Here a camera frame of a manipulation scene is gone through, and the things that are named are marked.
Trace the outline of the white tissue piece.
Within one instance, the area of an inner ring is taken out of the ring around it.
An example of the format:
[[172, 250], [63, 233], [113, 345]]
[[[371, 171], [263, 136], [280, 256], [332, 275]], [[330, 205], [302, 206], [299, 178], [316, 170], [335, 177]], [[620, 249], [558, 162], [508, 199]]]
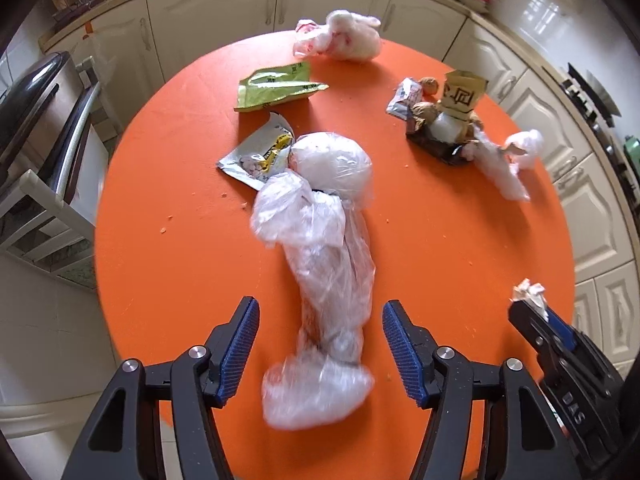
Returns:
[[513, 301], [525, 301], [534, 309], [545, 321], [549, 321], [548, 302], [544, 296], [544, 286], [540, 283], [532, 283], [528, 278], [524, 278], [520, 284], [513, 287]]

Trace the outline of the long clear plastic bag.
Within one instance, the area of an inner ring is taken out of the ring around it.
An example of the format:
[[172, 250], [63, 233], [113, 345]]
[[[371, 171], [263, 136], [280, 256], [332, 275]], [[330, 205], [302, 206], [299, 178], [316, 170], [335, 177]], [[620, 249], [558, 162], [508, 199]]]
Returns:
[[302, 298], [296, 352], [262, 378], [262, 414], [272, 428], [339, 422], [374, 386], [361, 362], [375, 280], [361, 211], [371, 176], [355, 140], [313, 132], [295, 141], [288, 169], [257, 193], [250, 228], [282, 247]]

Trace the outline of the small ginger piece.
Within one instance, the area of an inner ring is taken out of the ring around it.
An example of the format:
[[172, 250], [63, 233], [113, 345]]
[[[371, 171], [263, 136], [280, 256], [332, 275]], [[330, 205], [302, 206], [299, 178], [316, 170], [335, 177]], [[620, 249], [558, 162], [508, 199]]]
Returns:
[[436, 96], [439, 82], [434, 77], [423, 77], [419, 80], [424, 96]]

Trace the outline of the round orange table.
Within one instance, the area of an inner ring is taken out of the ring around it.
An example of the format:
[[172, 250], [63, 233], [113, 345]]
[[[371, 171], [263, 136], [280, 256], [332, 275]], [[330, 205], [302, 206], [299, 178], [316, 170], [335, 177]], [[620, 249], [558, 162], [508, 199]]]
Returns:
[[541, 284], [571, 318], [574, 262], [541, 162], [505, 198], [474, 164], [410, 143], [386, 106], [441, 62], [386, 42], [370, 62], [315, 56], [320, 91], [243, 112], [243, 79], [291, 64], [272, 32], [203, 55], [130, 122], [96, 225], [100, 300], [115, 347], [175, 359], [254, 297], [260, 324], [238, 393], [215, 415], [243, 479], [405, 479], [427, 422], [382, 329], [399, 300], [468, 359], [533, 350], [508, 320], [516, 285]]

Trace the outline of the white crumpled plastic bag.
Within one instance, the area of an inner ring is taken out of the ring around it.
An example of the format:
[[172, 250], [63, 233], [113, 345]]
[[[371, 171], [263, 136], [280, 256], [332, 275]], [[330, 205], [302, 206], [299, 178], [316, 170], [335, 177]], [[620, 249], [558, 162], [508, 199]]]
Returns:
[[474, 162], [506, 200], [528, 202], [528, 192], [518, 174], [535, 167], [543, 148], [544, 137], [536, 129], [513, 133], [502, 145], [475, 129], [475, 138], [464, 144], [462, 156]]

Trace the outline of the black gas stove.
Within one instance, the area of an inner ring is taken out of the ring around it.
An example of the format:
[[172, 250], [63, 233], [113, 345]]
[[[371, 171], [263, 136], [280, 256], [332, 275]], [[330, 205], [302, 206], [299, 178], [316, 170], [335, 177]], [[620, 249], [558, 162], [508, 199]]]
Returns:
[[636, 136], [626, 136], [622, 140], [618, 136], [615, 118], [621, 118], [622, 113], [589, 70], [581, 73], [568, 63], [567, 78], [561, 87], [605, 151], [627, 200], [632, 203], [631, 208], [638, 209], [639, 139]]

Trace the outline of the silver snack wrapper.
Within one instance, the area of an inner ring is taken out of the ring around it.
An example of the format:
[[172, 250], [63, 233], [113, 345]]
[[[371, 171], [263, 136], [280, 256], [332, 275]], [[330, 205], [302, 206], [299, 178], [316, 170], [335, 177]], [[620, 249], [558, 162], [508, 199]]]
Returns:
[[271, 112], [268, 122], [218, 160], [217, 168], [259, 191], [270, 177], [288, 169], [288, 154], [294, 143], [291, 125], [282, 115]]

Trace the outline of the metal chair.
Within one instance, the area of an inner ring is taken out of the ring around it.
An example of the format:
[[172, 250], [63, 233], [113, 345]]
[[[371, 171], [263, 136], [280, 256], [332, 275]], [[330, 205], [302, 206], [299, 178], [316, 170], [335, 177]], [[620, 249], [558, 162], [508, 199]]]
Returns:
[[92, 58], [40, 58], [1, 100], [1, 249], [56, 278], [96, 288], [94, 230], [110, 155], [92, 115]]

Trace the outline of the pink white plastic bag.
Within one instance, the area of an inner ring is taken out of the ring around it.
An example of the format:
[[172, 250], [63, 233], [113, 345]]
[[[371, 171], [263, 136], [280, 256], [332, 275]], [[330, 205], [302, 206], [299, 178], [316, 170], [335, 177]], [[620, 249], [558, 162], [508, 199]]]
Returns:
[[325, 55], [334, 60], [368, 62], [381, 52], [380, 26], [375, 16], [349, 10], [330, 12], [324, 24], [302, 18], [295, 27], [293, 54], [296, 58]]

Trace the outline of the green flat wrapper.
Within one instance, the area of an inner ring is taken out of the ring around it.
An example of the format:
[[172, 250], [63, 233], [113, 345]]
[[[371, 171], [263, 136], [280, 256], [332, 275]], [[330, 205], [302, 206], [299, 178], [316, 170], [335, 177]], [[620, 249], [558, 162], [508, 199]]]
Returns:
[[286, 102], [308, 99], [315, 93], [328, 90], [324, 82], [310, 80], [308, 62], [261, 68], [242, 79], [234, 110], [252, 112]]

